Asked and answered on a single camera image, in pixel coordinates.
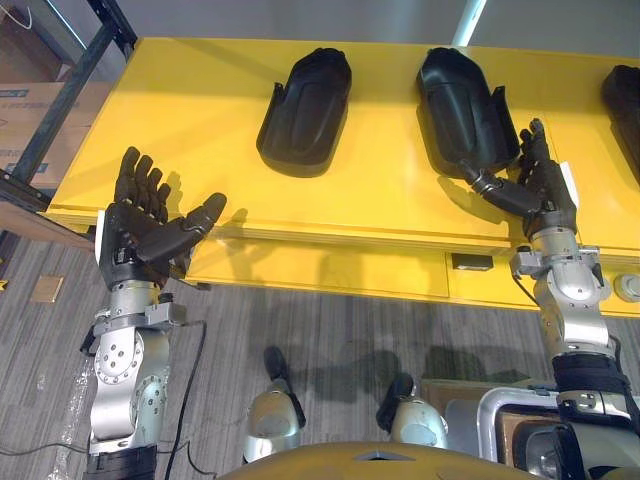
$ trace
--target white wall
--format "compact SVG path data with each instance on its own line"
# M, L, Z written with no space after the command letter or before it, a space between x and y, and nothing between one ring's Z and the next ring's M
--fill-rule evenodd
M52 0L89 42L86 0ZM138 36L447 44L465 0L119 0ZM640 0L487 0L472 45L640 56ZM99 74L115 79L112 45Z
M640 0L487 0L472 45L640 57Z

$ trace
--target black strap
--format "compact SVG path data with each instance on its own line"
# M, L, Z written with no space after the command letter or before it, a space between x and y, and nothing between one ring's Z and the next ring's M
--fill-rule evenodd
M96 342L96 336L93 334L93 325L89 327L87 334L84 336L84 340L82 341L82 345L80 345L80 351L87 357L95 357L95 350L91 352L91 347Z

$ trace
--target black cable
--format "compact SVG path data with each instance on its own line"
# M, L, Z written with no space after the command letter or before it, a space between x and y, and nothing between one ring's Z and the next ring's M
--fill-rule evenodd
M186 442L184 442L182 445L180 445L178 447L178 449L176 450L176 452L179 452L180 450L182 450L184 447L189 445L189 442L191 442L191 440L187 440ZM171 450L158 450L158 454L159 455L169 455L171 452L173 452L173 449Z
M180 407L180 416L178 417L178 428L176 429L176 439L173 442L173 448L171 449L171 456L169 457L169 463L167 463L167 470L164 473L164 480L169 480L169 478L171 477L171 468L173 467L173 461L178 451L178 444L180 443L180 435L182 434L182 421L184 420L184 412L187 409L187 400L189 399L189 393L191 392L191 385L193 384L193 379L196 376L196 370L198 369L198 364L200 363L200 357L202 356L202 349L204 348L204 341L207 337L207 324L204 321L183 325L186 327L190 327L198 324L202 325L202 334L200 335L200 343L198 344L196 358L193 360L193 367L191 367L191 374L189 375L187 388L185 389L184 395L182 396L182 406Z
M76 445L71 445L69 443L53 442L53 443L47 443L46 445L40 445L39 447L35 447L35 448L32 448L31 450L25 450L22 452L3 451L2 449L0 449L0 455L4 455L6 457L21 457L23 455L31 455L32 453L36 453L36 452L39 452L40 450L44 450L45 448L50 448L50 447L62 447L76 453L87 453L87 451L84 448L78 447Z
M189 460L189 465L191 465L191 468L193 468L200 475L211 475L212 476L211 478L213 479L215 479L218 476L217 472L207 472L206 470L202 470L195 464L195 462L191 458L191 441L187 442L187 460Z
M512 275L511 278L513 278L513 281L516 282L516 285L518 285L520 287L520 290L522 290L525 295L527 297L529 297L531 299L531 301L533 303L535 303L536 305L538 305L538 307L540 306L540 304L538 303L538 301L535 299L535 297L533 295L531 295L529 293L529 290L527 290L524 285L522 285L522 283L520 282L520 277L518 275Z
M616 368L618 369L619 372L622 372L622 366L620 364L620 351L622 350L622 344L620 343L620 339L615 335L609 335L609 338L613 340L613 342L616 344L615 353L614 353L616 357Z

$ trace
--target metal joint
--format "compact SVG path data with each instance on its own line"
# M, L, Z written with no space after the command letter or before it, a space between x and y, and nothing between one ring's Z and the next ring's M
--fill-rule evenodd
M627 413L625 398L619 393L599 392L596 390L572 390L558 394L557 401L558 405L564 405L566 407L574 404L574 408L579 413L631 419L631 415Z
M118 4L114 0L88 0L88 2L100 21L111 31L113 41L124 58L129 60L138 37Z

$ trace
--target silver metal arm segment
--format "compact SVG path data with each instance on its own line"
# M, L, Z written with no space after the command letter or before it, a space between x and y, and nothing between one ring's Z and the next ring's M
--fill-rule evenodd
M611 288L602 276L598 249L579 247L573 231L558 227L533 234L531 245L532 250L518 251L510 266L514 276L536 279L534 296L556 380L576 385L559 385L559 407L596 421L598 416L632 420L635 405L619 386L628 381L611 369L615 347L599 308Z
M556 227L535 233L531 245L533 250L511 259L511 272L536 279L533 292L551 357L581 351L613 358L615 349L599 307L611 288L594 274L598 248L579 247L571 230Z
M167 331L185 317L170 294L158 303L159 294L152 282L121 282L109 308L96 315L93 331L100 344L90 455L151 446L159 439L169 379Z

